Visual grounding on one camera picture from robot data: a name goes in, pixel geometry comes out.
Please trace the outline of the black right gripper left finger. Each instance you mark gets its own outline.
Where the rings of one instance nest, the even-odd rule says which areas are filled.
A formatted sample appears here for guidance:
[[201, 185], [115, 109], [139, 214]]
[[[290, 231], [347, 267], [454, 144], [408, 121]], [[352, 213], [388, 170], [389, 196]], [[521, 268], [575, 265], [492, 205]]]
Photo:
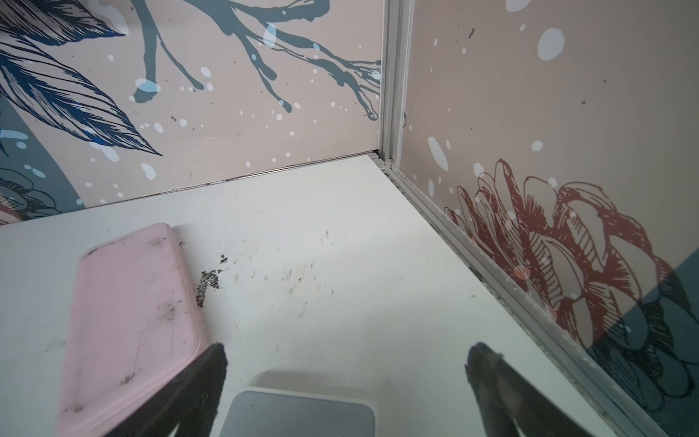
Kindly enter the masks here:
[[109, 436], [209, 436], [218, 414], [228, 361], [221, 343], [209, 346]]

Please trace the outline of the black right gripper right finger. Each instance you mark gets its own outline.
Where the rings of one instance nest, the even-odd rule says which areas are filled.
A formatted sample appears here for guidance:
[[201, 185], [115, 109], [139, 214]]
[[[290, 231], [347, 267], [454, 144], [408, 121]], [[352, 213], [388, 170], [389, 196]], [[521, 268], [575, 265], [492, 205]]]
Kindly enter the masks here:
[[591, 436], [487, 344], [471, 347], [465, 373], [488, 437]]

